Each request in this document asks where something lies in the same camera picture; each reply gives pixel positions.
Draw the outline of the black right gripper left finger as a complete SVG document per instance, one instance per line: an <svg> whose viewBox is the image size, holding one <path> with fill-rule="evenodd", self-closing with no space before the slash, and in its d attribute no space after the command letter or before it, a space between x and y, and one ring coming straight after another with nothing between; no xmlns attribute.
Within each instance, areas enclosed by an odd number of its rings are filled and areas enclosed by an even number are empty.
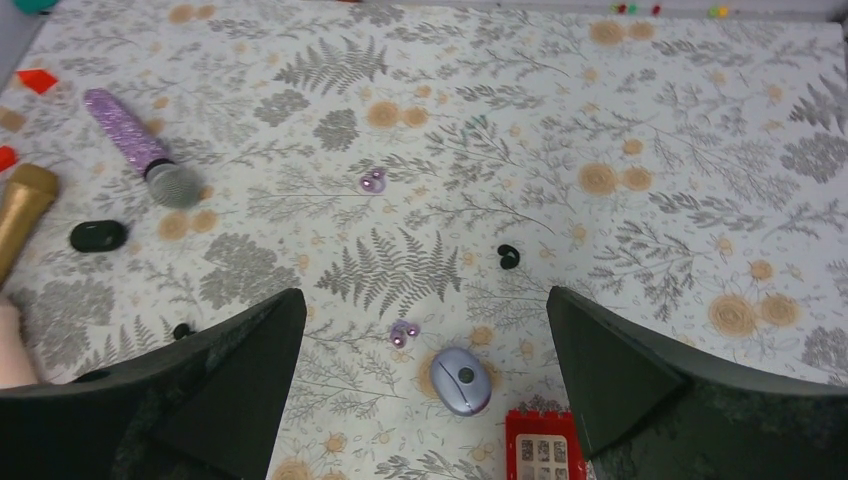
<svg viewBox="0 0 848 480"><path fill-rule="evenodd" d="M65 384L1 394L5 479L262 479L306 323L296 288Z"/></svg>

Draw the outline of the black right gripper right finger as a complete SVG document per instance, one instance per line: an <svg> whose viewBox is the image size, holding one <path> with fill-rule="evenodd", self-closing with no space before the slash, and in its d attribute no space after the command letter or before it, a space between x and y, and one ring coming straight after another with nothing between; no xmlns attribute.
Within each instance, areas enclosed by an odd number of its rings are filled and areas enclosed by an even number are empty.
<svg viewBox="0 0 848 480"><path fill-rule="evenodd" d="M547 314L602 479L843 479L847 391L739 365L565 287Z"/></svg>

